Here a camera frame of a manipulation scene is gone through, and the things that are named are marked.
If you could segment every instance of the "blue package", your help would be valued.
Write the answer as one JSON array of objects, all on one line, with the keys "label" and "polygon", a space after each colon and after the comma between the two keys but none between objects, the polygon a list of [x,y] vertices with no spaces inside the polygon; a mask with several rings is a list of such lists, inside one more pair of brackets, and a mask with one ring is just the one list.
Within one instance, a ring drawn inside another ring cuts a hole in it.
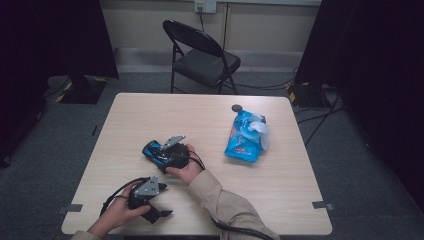
[{"label": "blue package", "polygon": [[225,155],[248,162],[256,162],[262,151],[261,133],[248,129],[250,123],[259,121],[266,123],[264,116],[242,110],[237,113],[231,128]]}]

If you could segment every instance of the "wet wipes package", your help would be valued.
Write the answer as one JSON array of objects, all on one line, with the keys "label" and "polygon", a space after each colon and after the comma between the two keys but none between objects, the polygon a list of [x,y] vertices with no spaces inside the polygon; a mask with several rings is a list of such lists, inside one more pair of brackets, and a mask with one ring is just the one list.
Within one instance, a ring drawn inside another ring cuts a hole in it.
[{"label": "wet wipes package", "polygon": [[225,155],[256,162],[269,147],[268,132],[265,116],[241,110],[234,119]]}]

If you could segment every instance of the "sleeve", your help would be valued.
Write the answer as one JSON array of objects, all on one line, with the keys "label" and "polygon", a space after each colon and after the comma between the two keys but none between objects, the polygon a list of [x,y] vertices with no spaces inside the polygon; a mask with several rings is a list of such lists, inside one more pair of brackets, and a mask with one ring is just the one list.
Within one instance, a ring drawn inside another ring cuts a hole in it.
[{"label": "sleeve", "polygon": [[[189,195],[201,207],[209,211],[218,223],[248,228],[264,233],[273,239],[278,234],[267,228],[252,204],[245,198],[222,189],[221,183],[208,170],[201,172],[190,184]],[[221,240],[248,240],[255,237],[221,230]]]},{"label": "sleeve", "polygon": [[71,240],[102,240],[96,235],[84,231],[77,231]]}]

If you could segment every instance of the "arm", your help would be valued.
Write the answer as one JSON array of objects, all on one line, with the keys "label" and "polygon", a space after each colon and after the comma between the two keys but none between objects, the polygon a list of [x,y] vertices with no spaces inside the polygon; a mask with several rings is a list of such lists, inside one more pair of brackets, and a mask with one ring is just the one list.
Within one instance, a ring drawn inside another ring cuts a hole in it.
[{"label": "arm", "polygon": [[113,200],[106,212],[100,216],[87,232],[77,231],[72,237],[72,240],[101,240],[113,229],[124,225],[137,216],[147,213],[150,210],[149,205],[133,210],[127,206],[128,196],[136,184],[134,183],[126,187],[121,195]]},{"label": "arm", "polygon": [[[194,148],[187,144],[190,152]],[[279,236],[268,229],[250,202],[232,192],[222,189],[222,185],[208,170],[202,171],[191,160],[183,169],[167,168],[167,172],[181,178],[189,185],[189,195],[202,208],[208,210],[211,217],[226,226],[248,228],[264,233],[273,239]],[[257,239],[245,234],[221,230],[221,239]]]}]

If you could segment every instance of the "chair backrest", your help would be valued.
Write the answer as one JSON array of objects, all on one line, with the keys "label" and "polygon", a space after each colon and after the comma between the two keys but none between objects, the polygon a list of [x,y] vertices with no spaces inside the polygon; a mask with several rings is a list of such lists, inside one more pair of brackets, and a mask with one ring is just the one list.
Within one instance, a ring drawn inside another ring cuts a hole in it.
[{"label": "chair backrest", "polygon": [[177,47],[176,41],[216,57],[224,56],[221,46],[205,32],[174,20],[165,20],[163,29]]}]

